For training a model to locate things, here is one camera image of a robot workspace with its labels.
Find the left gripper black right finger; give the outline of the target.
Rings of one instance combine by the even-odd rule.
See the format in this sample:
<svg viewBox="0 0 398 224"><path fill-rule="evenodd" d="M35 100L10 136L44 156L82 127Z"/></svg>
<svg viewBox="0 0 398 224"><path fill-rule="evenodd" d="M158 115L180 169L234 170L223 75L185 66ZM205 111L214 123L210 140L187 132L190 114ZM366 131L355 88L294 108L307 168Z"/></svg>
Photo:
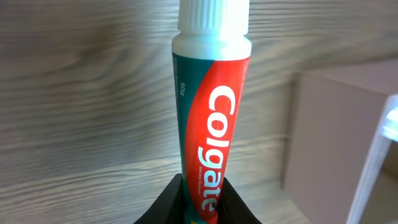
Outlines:
<svg viewBox="0 0 398 224"><path fill-rule="evenodd" d="M218 205L218 224L261 224L227 178Z"/></svg>

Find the red white toothpaste tube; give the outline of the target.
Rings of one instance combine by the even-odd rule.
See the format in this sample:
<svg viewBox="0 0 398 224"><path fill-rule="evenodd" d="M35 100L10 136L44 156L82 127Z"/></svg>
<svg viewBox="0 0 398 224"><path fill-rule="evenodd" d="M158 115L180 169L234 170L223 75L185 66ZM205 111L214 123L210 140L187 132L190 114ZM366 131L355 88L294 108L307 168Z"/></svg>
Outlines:
<svg viewBox="0 0 398 224"><path fill-rule="evenodd" d="M172 39L185 223L216 223L252 44L249 0L181 0Z"/></svg>

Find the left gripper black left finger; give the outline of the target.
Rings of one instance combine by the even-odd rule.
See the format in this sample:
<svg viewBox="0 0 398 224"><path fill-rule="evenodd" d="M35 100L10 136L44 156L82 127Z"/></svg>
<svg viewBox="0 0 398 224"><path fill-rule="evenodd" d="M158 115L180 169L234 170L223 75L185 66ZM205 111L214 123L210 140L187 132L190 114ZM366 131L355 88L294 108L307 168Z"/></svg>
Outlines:
<svg viewBox="0 0 398 224"><path fill-rule="evenodd" d="M183 224L184 209L182 174L176 174L134 224Z"/></svg>

